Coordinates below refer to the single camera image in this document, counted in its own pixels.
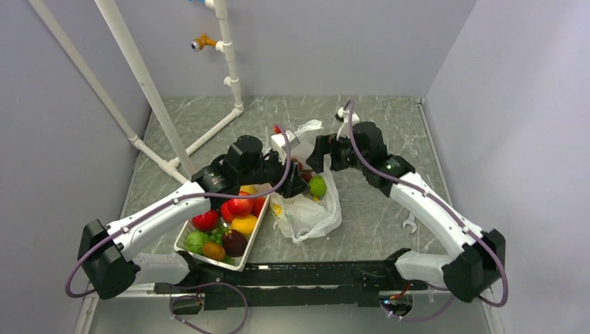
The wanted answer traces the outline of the red lychee bunch fake fruit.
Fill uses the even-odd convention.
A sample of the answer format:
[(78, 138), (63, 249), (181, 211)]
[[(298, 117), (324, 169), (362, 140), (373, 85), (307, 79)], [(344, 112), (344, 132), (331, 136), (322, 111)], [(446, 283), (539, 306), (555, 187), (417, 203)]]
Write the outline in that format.
[(292, 158), (292, 161), (297, 164), (299, 176), (306, 182), (309, 183), (313, 177), (313, 170), (306, 168), (297, 158)]

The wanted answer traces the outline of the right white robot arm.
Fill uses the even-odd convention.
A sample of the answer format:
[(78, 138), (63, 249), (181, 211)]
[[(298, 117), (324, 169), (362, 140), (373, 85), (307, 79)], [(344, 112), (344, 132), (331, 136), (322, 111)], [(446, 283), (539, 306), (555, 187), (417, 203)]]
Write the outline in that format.
[(445, 288), (458, 300), (474, 299), (501, 307), (509, 285), (504, 268), (506, 240), (497, 230), (485, 231), (445, 202), (403, 157), (388, 152), (381, 130), (372, 122), (345, 126), (340, 134), (319, 135), (306, 164), (314, 172), (354, 168), (367, 183), (409, 210), (443, 245), (446, 255), (407, 248), (388, 258), (383, 270), (387, 286), (399, 289), (419, 280)]

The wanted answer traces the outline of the white plastic bag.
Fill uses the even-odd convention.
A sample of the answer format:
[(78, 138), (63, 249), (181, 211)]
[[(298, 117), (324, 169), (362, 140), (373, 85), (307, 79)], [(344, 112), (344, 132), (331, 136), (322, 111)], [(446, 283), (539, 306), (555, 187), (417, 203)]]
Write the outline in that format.
[[(305, 160), (312, 154), (315, 137), (323, 129), (322, 121), (309, 120), (289, 130), (290, 153), (304, 167)], [(323, 161), (324, 170), (319, 174), (326, 183), (326, 194), (317, 201), (312, 199), (310, 192), (299, 194), (293, 198), (283, 198), (278, 193), (270, 195), (270, 207), (273, 210), (273, 228), (300, 244), (307, 239), (325, 237), (338, 228), (342, 222), (339, 193), (327, 161)]]

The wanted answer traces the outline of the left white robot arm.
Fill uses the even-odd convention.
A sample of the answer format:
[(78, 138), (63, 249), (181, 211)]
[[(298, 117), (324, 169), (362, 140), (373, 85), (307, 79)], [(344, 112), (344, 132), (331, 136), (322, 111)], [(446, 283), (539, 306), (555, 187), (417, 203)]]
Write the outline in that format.
[(143, 254), (153, 239), (179, 224), (218, 209), (224, 200), (250, 199), (239, 195), (243, 185), (270, 184), (269, 193), (292, 198), (308, 190), (291, 160), (299, 144), (297, 136), (286, 131), (271, 138), (272, 148), (262, 151), (262, 142), (249, 135), (240, 136), (225, 154), (201, 168), (183, 185), (154, 204), (127, 218), (103, 224), (95, 219), (82, 230), (76, 270), (82, 269), (92, 289), (75, 293), (68, 276), (65, 293), (72, 298), (97, 294), (112, 299), (132, 285), (170, 283), (182, 292), (193, 291), (200, 282), (195, 262), (187, 254)]

